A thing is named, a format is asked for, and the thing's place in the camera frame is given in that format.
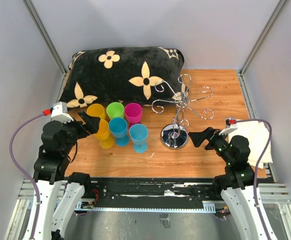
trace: wooden tabletop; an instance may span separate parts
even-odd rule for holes
[[[187,69],[182,73],[192,78],[189,97],[200,98],[203,86],[211,87],[213,96],[191,102],[190,107],[204,115],[203,109],[214,111],[214,118],[204,120],[185,108],[185,118],[189,121],[188,132],[201,132],[207,127],[223,129],[227,117],[247,119],[248,111],[234,70]],[[70,115],[80,120],[76,109]],[[164,126],[172,122],[175,107],[165,107],[164,113],[157,114],[151,107],[143,107],[142,124],[148,128],[148,149],[145,153],[136,153],[130,141],[126,147],[114,144],[109,149],[102,149],[98,140],[92,135],[78,140],[78,153],[75,161],[69,164],[66,176],[73,172],[83,172],[91,177],[179,177],[179,178],[213,178],[225,173],[225,162],[213,150],[206,151],[205,141],[195,148],[192,141],[180,150],[169,150],[160,141]],[[258,171],[258,177],[266,177],[264,169]]]

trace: black pillow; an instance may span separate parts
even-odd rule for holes
[[[174,94],[162,83],[167,81],[177,93],[184,57],[178,49],[163,47],[113,47],[80,51],[68,66],[70,74],[60,101],[68,108],[83,108],[92,103],[117,101],[150,105],[154,100],[173,101]]]

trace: yellow cup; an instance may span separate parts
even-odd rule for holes
[[[114,139],[110,136],[109,124],[104,119],[100,119],[99,130],[94,136],[99,140],[99,144],[103,149],[109,149],[114,144]]]
[[[90,105],[86,110],[86,114],[88,114],[91,117],[99,117],[101,119],[106,118],[104,106],[98,103]]]

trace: pink cup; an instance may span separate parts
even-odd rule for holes
[[[124,108],[126,119],[129,121],[129,128],[134,124],[140,124],[142,118],[142,107],[137,103],[129,103]]]

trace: white cloth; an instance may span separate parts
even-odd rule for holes
[[[263,122],[258,121],[238,122],[237,125],[238,129],[228,135],[228,141],[230,142],[231,138],[236,135],[246,137],[249,140],[249,148],[251,150],[248,157],[248,163],[255,167],[258,158],[266,146],[269,137],[269,131]],[[265,163],[272,163],[271,142],[267,147],[258,167],[263,169],[263,164]]]

